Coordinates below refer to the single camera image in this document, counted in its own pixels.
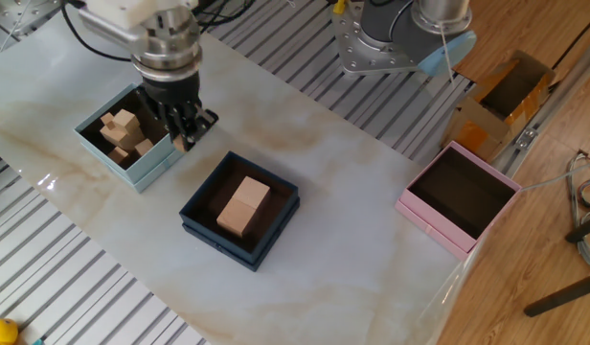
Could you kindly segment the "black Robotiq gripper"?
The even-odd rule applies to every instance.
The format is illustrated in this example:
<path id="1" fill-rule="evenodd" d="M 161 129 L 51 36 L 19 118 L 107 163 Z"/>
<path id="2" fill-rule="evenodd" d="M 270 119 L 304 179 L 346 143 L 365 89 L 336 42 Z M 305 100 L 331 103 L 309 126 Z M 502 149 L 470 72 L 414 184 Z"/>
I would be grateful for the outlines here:
<path id="1" fill-rule="evenodd" d="M 199 73 L 183 80 L 166 82 L 143 78 L 135 89 L 138 99 L 163 124 L 170 133 L 171 140 L 180 136 L 180 128 L 174 120 L 172 108 L 176 105 L 185 106 L 181 116 L 181 136 L 185 151 L 189 151 L 218 121 L 218 116 L 212 110 L 201 107 L 199 90 Z"/>

